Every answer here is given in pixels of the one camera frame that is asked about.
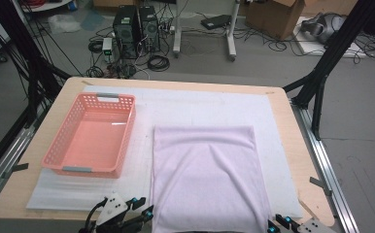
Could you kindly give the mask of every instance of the black cable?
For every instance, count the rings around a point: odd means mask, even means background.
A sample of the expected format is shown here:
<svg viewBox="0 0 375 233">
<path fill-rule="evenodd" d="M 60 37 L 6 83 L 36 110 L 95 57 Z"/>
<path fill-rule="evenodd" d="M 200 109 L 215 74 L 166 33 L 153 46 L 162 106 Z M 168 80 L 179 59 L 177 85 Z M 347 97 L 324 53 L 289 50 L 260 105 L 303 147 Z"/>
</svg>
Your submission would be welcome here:
<svg viewBox="0 0 375 233">
<path fill-rule="evenodd" d="M 237 38 L 237 39 L 245 38 L 245 41 L 247 41 L 248 39 L 250 39 L 254 35 L 257 35 L 257 36 L 259 36 L 259 37 L 262 38 L 262 43 L 264 45 L 267 45 L 267 47 L 269 47 L 271 50 L 273 50 L 273 51 L 285 51 L 285 50 L 288 49 L 288 45 L 289 45 L 290 50 L 296 56 L 305 56 L 305 55 L 309 55 L 309 54 L 314 53 L 314 52 L 324 52 L 324 50 L 311 50 L 311 51 L 305 52 L 305 53 L 303 53 L 303 52 L 297 53 L 295 51 L 295 49 L 293 48 L 292 43 L 316 42 L 316 41 L 301 41 L 301 40 L 296 40 L 296 36 L 299 33 L 300 33 L 300 30 L 295 35 L 293 35 L 290 39 L 280 41 L 280 40 L 277 40 L 277 39 L 269 37 L 266 33 L 264 33 L 261 30 L 249 28 L 248 30 L 245 30 L 244 32 L 239 33 L 240 37 L 235 37 L 235 38 Z"/>
<path fill-rule="evenodd" d="M 166 41 L 165 38 L 160 37 L 160 39 L 162 39 L 162 41 L 166 44 L 167 52 L 164 52 L 164 51 L 163 51 L 163 49 L 162 49 L 163 47 L 160 47 L 160 51 L 163 52 L 164 56 L 167 56 L 167 54 L 168 54 L 169 51 L 170 51 L 170 46 L 169 46 L 169 44 L 167 43 L 167 41 Z"/>
<path fill-rule="evenodd" d="M 164 16 L 164 14 L 166 13 L 166 3 L 164 4 L 164 7 L 162 7 L 162 8 L 161 8 L 161 9 L 155 14 L 156 18 L 157 18 L 157 15 L 158 15 L 160 12 L 162 12 L 162 13 L 161 13 L 160 19 L 159 19 L 158 21 L 159 21 L 159 22 L 162 22 L 163 16 Z"/>
<path fill-rule="evenodd" d="M 169 59 L 161 55 L 153 55 L 148 60 L 148 68 L 155 72 L 163 72 L 170 67 Z"/>
<path fill-rule="evenodd" d="M 185 7 L 188 5 L 188 0 L 186 1 L 184 7 L 181 9 L 181 11 L 178 13 L 177 17 L 179 17 L 182 13 L 182 11 L 185 9 Z"/>
<path fill-rule="evenodd" d="M 100 32 L 102 32 L 102 31 L 105 31 L 105 30 L 107 30 L 107 29 L 110 29 L 110 31 L 106 34 L 106 35 L 100 35 L 99 33 Z M 90 37 L 88 40 L 90 41 L 90 42 L 92 42 L 92 41 L 103 41 L 103 38 L 106 38 L 106 37 L 108 37 L 108 35 L 110 34 L 110 33 L 112 33 L 114 30 L 113 30 L 113 27 L 112 26 L 108 26 L 108 27 L 105 27 L 105 28 L 103 28 L 103 29 L 100 29 L 100 30 L 98 30 L 95 34 L 95 36 L 93 36 L 93 37 Z"/>
<path fill-rule="evenodd" d="M 358 45 L 358 47 L 362 49 L 363 53 L 366 56 L 375 59 L 375 36 L 374 35 L 359 33 L 359 35 L 355 39 L 355 43 Z"/>
<path fill-rule="evenodd" d="M 88 50 L 94 53 L 100 53 L 103 49 L 103 41 L 92 41 L 88 44 Z"/>
<path fill-rule="evenodd" d="M 126 62 L 122 64 L 121 66 L 119 66 L 119 73 L 125 79 L 130 79 L 137 73 L 137 69 L 135 65 Z"/>
<path fill-rule="evenodd" d="M 207 34 L 207 35 L 223 36 L 226 32 L 226 28 L 224 28 L 222 32 L 208 32 L 208 31 L 195 29 L 195 28 L 189 28 L 188 30 L 182 30 L 182 32 L 185 32 L 185 33 L 187 33 L 187 32 L 199 32 L 199 33 Z"/>
<path fill-rule="evenodd" d="M 23 7 L 24 9 L 26 9 L 28 12 L 31 13 L 31 6 L 30 6 L 26 1 L 24 1 L 24 0 L 23 0 L 23 1 L 20 1 L 20 4 L 22 4 L 21 7 Z M 33 31 L 33 28 L 32 28 L 32 26 L 30 25 L 30 23 L 28 22 L 27 24 L 28 24 L 30 30 Z M 43 41 L 43 43 L 44 43 L 44 45 L 45 45 L 45 42 L 44 42 L 44 39 L 43 39 L 43 37 L 42 37 L 42 33 L 41 33 L 40 30 L 39 30 L 39 34 L 41 35 L 41 39 L 42 39 L 42 41 Z M 43 48 L 42 48 L 42 44 L 40 43 L 39 39 L 38 39 L 37 37 L 33 37 L 33 38 L 36 39 L 36 41 L 37 41 L 37 45 L 39 46 L 39 48 L 40 48 L 42 54 L 44 55 L 45 59 L 46 59 L 46 60 L 49 60 L 49 58 L 48 58 L 48 56 L 50 56 L 49 51 L 48 51 L 48 55 L 46 55 L 45 50 L 43 50 Z"/>
<path fill-rule="evenodd" d="M 96 204 L 96 206 L 91 209 L 90 213 L 88 214 L 87 218 L 85 219 L 85 232 L 91 233 L 91 229 L 89 227 L 90 225 L 90 219 L 93 216 L 94 212 L 99 209 L 100 207 L 104 207 L 106 203 L 108 202 L 108 198 L 105 197 L 105 199 L 99 203 Z"/>
<path fill-rule="evenodd" d="M 59 46 L 59 44 L 54 40 L 54 38 L 51 36 L 51 34 L 45 30 L 46 33 L 48 34 L 48 36 L 51 38 L 51 40 L 54 42 L 54 44 L 59 48 L 59 50 L 61 51 L 61 53 L 63 53 L 63 55 L 66 57 L 66 59 L 70 62 L 70 64 L 75 68 L 75 70 L 77 72 L 79 72 L 79 74 L 81 73 L 78 69 L 78 67 L 75 66 L 75 64 L 73 63 L 73 61 L 69 58 L 69 56 L 61 49 L 61 47 Z"/>
<path fill-rule="evenodd" d="M 26 76 L 25 71 L 23 69 L 21 69 L 21 67 L 19 67 L 16 59 L 14 58 L 13 54 L 10 52 L 10 49 L 9 49 L 8 45 L 6 44 L 6 42 L 1 37 L 0 37 L 0 45 L 8 53 L 9 57 L 12 59 L 13 63 L 15 64 L 17 72 L 18 72 L 18 76 L 20 78 L 21 86 L 22 86 L 23 91 L 24 91 L 24 94 L 26 96 L 28 96 L 26 87 L 24 86 L 24 83 L 21 79 L 22 76 Z"/>
<path fill-rule="evenodd" d="M 17 56 L 12 54 L 13 52 L 9 50 L 6 43 L 3 44 L 4 48 L 14 62 L 19 77 L 23 77 L 29 82 L 26 94 L 29 112 L 27 125 L 29 125 L 37 117 L 39 103 L 44 99 L 55 98 L 61 85 L 54 78 L 52 69 L 48 67 L 48 61 L 43 58 L 12 1 L 0 2 L 0 23 L 16 45 L 20 54 L 20 62 L 16 61 Z"/>
<path fill-rule="evenodd" d="M 169 9 L 170 15 L 172 15 L 172 19 L 173 19 L 175 16 L 173 15 L 173 12 L 172 12 L 172 9 L 170 8 L 169 3 L 167 4 L 167 8 Z"/>
<path fill-rule="evenodd" d="M 248 29 L 242 29 L 242 30 L 237 30 L 235 29 L 235 31 L 233 32 L 233 37 L 235 39 L 242 39 L 244 38 L 246 35 L 249 34 L 249 32 L 252 30 L 252 28 L 248 28 Z"/>
<path fill-rule="evenodd" d="M 100 52 L 100 54 L 97 56 L 97 59 L 94 60 L 93 52 L 91 53 L 90 68 L 88 68 L 85 71 L 85 74 L 86 74 L 87 77 L 91 77 L 91 78 L 103 78 L 105 76 L 105 74 L 103 73 L 103 70 L 100 67 L 96 66 L 97 61 L 99 60 L 99 58 L 100 58 L 101 55 L 102 55 L 102 53 Z"/>
<path fill-rule="evenodd" d="M 203 17 L 205 17 L 205 18 L 208 18 L 208 17 L 206 17 L 205 14 L 203 14 L 203 13 L 198 13 L 198 12 L 196 12 L 196 14 L 199 14 L 199 15 L 202 15 Z"/>
<path fill-rule="evenodd" d="M 27 23 L 27 24 L 28 24 L 28 26 L 30 27 L 30 30 L 33 31 L 33 28 L 32 28 L 32 26 L 30 25 L 30 23 Z M 45 40 L 44 40 L 44 38 L 43 38 L 43 36 L 42 36 L 42 32 L 41 32 L 41 30 L 39 30 L 39 34 L 40 34 L 40 38 L 42 39 L 42 42 L 43 42 L 43 44 L 44 44 L 44 47 L 46 47 L 46 52 L 47 52 L 47 53 L 45 53 L 45 50 L 43 49 L 42 44 L 41 44 L 40 41 L 39 41 L 39 38 L 38 38 L 38 37 L 33 37 L 33 38 L 36 39 L 37 45 L 39 46 L 39 48 L 40 48 L 40 50 L 41 50 L 41 52 L 42 52 L 42 55 L 45 57 L 46 60 L 49 60 L 49 61 L 51 62 L 51 64 L 52 64 L 51 55 L 50 55 L 50 53 L 49 53 L 48 47 L 46 46 L 46 43 L 45 43 Z"/>
</svg>

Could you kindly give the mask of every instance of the computer tower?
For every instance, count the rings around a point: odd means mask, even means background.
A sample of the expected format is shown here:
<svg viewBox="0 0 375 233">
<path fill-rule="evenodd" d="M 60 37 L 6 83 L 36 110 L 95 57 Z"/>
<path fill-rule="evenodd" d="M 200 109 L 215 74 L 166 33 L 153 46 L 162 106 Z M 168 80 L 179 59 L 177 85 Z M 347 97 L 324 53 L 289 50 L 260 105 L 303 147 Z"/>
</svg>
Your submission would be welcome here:
<svg viewBox="0 0 375 233">
<path fill-rule="evenodd" d="M 141 32 L 137 8 L 133 5 L 121 5 L 113 22 L 116 40 L 121 58 L 137 58 L 137 46 L 141 41 Z"/>
<path fill-rule="evenodd" d="M 145 50 L 147 52 L 160 51 L 158 20 L 154 11 L 154 7 L 140 7 L 139 15 Z"/>
</svg>

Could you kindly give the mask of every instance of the gray floor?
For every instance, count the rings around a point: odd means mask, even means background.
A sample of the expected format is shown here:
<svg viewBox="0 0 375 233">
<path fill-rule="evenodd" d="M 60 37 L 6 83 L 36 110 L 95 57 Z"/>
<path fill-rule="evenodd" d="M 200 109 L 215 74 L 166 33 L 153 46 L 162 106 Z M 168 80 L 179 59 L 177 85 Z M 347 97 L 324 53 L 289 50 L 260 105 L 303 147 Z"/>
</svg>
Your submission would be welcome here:
<svg viewBox="0 0 375 233">
<path fill-rule="evenodd" d="M 66 12 L 50 11 L 41 17 L 58 13 Z M 88 10 L 79 10 L 72 15 L 86 29 L 54 35 L 54 38 L 78 69 L 84 72 L 89 66 L 88 38 L 97 30 L 111 25 L 112 18 L 103 18 Z M 49 38 L 47 41 L 56 66 L 77 75 L 78 72 Z M 316 56 L 295 56 L 290 49 L 281 52 L 270 50 L 258 36 L 246 42 L 238 39 L 235 43 L 238 56 L 236 61 L 230 62 L 224 38 L 186 35 L 179 59 L 169 53 L 170 68 L 163 73 L 148 71 L 150 79 L 284 86 L 307 75 L 320 59 Z M 143 72 L 134 77 L 136 80 L 147 78 Z M 0 63 L 0 140 L 25 105 L 13 64 Z M 366 58 L 360 64 L 354 64 L 353 59 L 344 58 L 335 67 L 326 84 L 321 136 L 359 231 L 375 232 L 375 60 Z M 75 232 L 82 224 L 78 221 L 0 220 L 0 232 L 32 232 L 37 229 L 41 232 Z"/>
</svg>

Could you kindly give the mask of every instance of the white paper sheet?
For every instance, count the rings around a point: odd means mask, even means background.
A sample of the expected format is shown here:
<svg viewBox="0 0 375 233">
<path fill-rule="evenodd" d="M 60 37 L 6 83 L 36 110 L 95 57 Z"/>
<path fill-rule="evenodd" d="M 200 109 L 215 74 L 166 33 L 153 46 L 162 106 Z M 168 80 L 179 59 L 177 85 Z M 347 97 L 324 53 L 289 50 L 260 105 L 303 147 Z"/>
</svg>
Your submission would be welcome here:
<svg viewBox="0 0 375 233">
<path fill-rule="evenodd" d="M 97 179 L 98 182 L 93 185 L 89 184 L 88 178 L 76 177 L 69 185 L 53 191 L 53 195 L 58 198 L 48 200 L 41 195 L 49 188 L 54 189 L 52 185 L 56 186 L 49 181 L 64 177 L 43 170 L 27 205 L 28 209 L 54 209 L 54 206 L 59 206 L 62 210 L 90 210 L 90 206 L 93 207 L 103 199 L 90 193 L 96 192 L 98 196 L 105 193 L 103 196 L 109 196 L 113 190 L 119 192 L 124 200 L 145 196 L 149 201 L 155 125 L 252 125 L 272 213 L 302 217 L 288 162 L 266 96 L 97 85 L 89 85 L 84 91 L 132 94 L 136 97 L 137 115 L 120 178 L 113 181 Z M 43 176 L 48 176 L 47 182 L 42 179 Z M 106 189 L 96 186 L 98 183 L 108 182 L 112 186 Z M 74 198 L 78 195 L 86 200 Z"/>
</svg>

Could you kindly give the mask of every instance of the folded cloth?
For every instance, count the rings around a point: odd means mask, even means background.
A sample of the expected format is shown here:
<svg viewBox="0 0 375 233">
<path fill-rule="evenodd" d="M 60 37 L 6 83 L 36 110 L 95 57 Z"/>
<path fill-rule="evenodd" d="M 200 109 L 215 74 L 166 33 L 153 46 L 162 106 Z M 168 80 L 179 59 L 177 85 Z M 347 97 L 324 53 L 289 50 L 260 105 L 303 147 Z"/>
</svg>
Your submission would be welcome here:
<svg viewBox="0 0 375 233">
<path fill-rule="evenodd" d="M 156 126 L 153 233 L 262 233 L 270 205 L 251 126 Z"/>
</svg>

